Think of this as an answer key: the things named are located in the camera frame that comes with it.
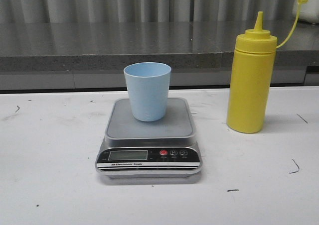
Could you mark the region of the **silver electronic kitchen scale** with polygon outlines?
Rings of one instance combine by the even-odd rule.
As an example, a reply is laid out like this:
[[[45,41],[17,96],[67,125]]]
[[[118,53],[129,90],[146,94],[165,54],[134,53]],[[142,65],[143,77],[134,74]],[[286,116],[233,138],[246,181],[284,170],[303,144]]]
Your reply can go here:
[[[169,98],[157,121],[133,117],[128,99],[115,101],[95,168],[108,184],[191,184],[202,158],[189,105]]]

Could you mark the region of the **grey steel counter shelf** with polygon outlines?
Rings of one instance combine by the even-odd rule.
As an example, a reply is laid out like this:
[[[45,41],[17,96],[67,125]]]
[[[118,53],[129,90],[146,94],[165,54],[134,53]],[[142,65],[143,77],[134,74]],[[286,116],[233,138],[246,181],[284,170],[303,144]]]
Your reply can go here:
[[[2,91],[125,88],[123,69],[138,62],[172,68],[173,89],[226,88],[237,35],[249,21],[4,23]]]

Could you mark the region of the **light blue plastic cup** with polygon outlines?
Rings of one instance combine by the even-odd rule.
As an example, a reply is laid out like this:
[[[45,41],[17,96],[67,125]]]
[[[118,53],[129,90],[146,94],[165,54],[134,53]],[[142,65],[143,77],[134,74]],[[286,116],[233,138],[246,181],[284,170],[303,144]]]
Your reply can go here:
[[[163,118],[171,67],[158,62],[135,63],[124,68],[124,75],[133,116],[140,121]]]

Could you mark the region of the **yellow squeeze bottle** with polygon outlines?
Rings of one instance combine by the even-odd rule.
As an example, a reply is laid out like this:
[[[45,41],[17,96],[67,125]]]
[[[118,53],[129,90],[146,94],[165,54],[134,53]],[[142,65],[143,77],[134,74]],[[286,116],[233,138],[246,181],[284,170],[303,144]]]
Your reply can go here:
[[[263,12],[257,14],[254,28],[236,38],[232,62],[226,124],[240,133],[257,133],[263,128],[276,51],[292,36],[301,7],[308,0],[297,0],[291,31],[278,44],[277,37],[263,28]]]

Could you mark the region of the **white container on shelf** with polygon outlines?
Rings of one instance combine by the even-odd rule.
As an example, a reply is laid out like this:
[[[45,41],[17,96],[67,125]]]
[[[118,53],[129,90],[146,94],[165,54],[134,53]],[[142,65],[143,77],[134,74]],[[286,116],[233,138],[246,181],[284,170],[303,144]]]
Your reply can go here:
[[[294,7],[293,7],[293,17],[296,16],[297,13],[297,0],[294,2]],[[299,20],[305,21],[308,23],[314,23],[318,24],[319,23],[319,0],[308,0],[306,4],[303,4],[301,7],[300,15],[299,15]]]

